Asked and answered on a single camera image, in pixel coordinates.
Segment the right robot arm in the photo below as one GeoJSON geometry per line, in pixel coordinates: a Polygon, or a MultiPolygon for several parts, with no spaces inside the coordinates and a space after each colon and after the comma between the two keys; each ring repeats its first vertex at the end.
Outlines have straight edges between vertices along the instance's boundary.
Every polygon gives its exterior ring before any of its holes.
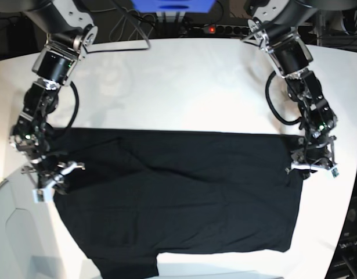
{"type": "Polygon", "coordinates": [[[38,176],[35,194],[43,196],[45,190],[55,190],[64,195],[68,191],[65,176],[84,164],[60,162],[66,153],[52,150],[51,143],[69,132],[77,114],[73,113],[66,128],[59,132],[48,124],[47,117],[57,108],[59,92],[65,86],[73,90],[75,108],[79,108],[71,76],[85,58],[86,47],[93,43],[98,28],[81,1],[28,1],[22,12],[46,33],[46,43],[32,68],[37,80],[24,96],[23,109],[11,128],[9,141],[27,158],[27,171],[38,176]]]}

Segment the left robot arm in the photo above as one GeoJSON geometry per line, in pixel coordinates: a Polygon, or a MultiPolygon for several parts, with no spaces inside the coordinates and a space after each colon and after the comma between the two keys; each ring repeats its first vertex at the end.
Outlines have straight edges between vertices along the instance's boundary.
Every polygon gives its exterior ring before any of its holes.
{"type": "Polygon", "coordinates": [[[290,152],[290,168],[307,173],[327,170],[337,177],[336,137],[330,135],[337,116],[323,95],[320,81],[309,69],[313,58],[298,33],[298,26],[313,16],[317,7],[308,1],[246,1],[244,8],[250,16],[247,38],[256,40],[273,67],[265,86],[266,101],[278,121],[286,126],[298,125],[305,132],[290,152]],[[272,105],[269,87],[276,76],[286,82],[287,94],[297,104],[300,116],[296,120],[282,118],[272,105]]]}

